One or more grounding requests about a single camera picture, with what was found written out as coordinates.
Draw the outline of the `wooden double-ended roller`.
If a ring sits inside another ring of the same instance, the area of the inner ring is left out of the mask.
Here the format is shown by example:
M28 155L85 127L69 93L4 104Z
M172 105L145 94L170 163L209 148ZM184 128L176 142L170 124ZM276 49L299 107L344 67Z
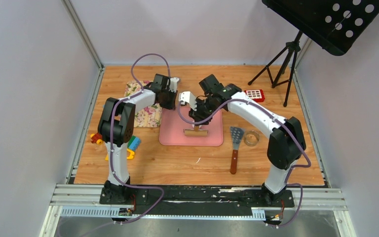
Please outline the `wooden double-ended roller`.
M200 129L200 126L195 125L193 128L184 129L184 135L187 137L206 137L208 130Z

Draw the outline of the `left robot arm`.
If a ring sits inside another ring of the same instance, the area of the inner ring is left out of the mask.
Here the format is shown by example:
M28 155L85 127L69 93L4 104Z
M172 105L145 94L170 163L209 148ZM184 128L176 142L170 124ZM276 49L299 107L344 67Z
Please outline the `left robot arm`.
M178 94L179 78L160 74L132 95L108 98L98 124L109 161L109 176L102 188L101 204L125 204L131 199L137 186L130 184L127 167L127 146L134 131L135 114L154 104L174 110Z

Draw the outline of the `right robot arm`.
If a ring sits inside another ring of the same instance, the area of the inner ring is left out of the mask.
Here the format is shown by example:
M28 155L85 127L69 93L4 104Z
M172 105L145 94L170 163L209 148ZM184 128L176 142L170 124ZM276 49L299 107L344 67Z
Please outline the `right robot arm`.
M261 106L233 83L224 86L214 75L209 75L199 83L203 99L190 91L179 95L179 102L190 106L189 117L193 125L208 124L214 114L224 109L240 116L267 139L266 155L271 167L262 184L261 198L268 206L275 206L282 199L287 188L287 180L292 168L305 155L306 144L303 129L296 117L286 119Z

